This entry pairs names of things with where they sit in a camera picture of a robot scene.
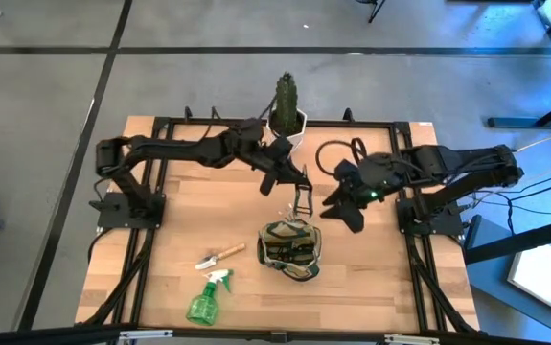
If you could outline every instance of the spray nozzle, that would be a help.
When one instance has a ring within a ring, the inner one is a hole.
[[[209,282],[215,283],[222,282],[228,292],[230,292],[230,276],[233,275],[232,269],[218,269],[213,272],[205,274],[205,277],[209,279]]]

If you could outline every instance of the potted cactus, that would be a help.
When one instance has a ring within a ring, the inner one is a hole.
[[[292,144],[292,151],[303,142],[307,114],[297,108],[298,94],[294,77],[285,72],[277,81],[275,106],[266,121],[266,127],[275,137],[284,136]]]

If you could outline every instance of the cactus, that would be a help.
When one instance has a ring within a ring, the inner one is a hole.
[[[275,117],[277,123],[281,126],[279,133],[283,136],[296,134],[298,128],[296,126],[296,105],[298,95],[296,94],[296,83],[294,77],[285,72],[284,75],[277,81],[277,109]]]

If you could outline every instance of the white cable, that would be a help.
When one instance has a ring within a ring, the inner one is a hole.
[[[545,138],[545,139],[538,140],[538,141],[536,141],[535,143],[531,143],[531,144],[529,144],[529,145],[527,145],[527,146],[523,146],[523,147],[517,149],[516,152],[522,152],[522,151],[524,151],[524,150],[526,150],[526,149],[529,149],[529,148],[531,148],[531,147],[533,147],[533,146],[535,146],[535,145],[538,145],[538,144],[541,144],[541,143],[545,143],[545,142],[548,141],[548,140],[551,140],[551,136],[549,136],[549,137],[547,137],[547,138]]]

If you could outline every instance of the wooden handle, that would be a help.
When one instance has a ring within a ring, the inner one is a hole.
[[[223,252],[219,253],[219,254],[218,254],[218,259],[219,259],[219,260],[221,260],[221,259],[226,259],[226,258],[228,258],[229,256],[231,256],[231,255],[233,255],[233,254],[239,253],[239,252],[242,251],[243,249],[245,249],[245,243],[241,243],[241,244],[235,245],[234,247],[229,248],[229,249],[226,249],[226,250],[224,250]]]

